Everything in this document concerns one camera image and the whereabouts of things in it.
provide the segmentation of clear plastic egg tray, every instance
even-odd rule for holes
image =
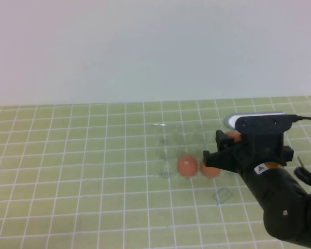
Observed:
[[[200,168],[203,151],[217,151],[214,127],[205,128],[201,123],[157,123],[154,124],[155,164],[153,175],[163,178],[180,176],[177,160],[184,154],[193,156]],[[235,175],[221,171],[219,175]],[[194,176],[202,176],[200,170]]]

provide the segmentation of green grid mat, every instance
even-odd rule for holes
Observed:
[[[266,233],[239,177],[151,176],[154,123],[270,110],[311,116],[311,96],[0,107],[0,249],[299,248]],[[285,142],[311,171],[311,122]]]

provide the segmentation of brown egg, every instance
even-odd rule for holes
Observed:
[[[188,154],[180,156],[177,160],[177,170],[181,176],[192,177],[198,171],[196,159]]]
[[[236,143],[242,141],[242,137],[237,131],[228,131],[226,132],[226,135],[234,138],[234,142]]]
[[[214,167],[206,167],[203,162],[201,162],[202,174],[208,178],[216,177],[220,174],[220,169]]]

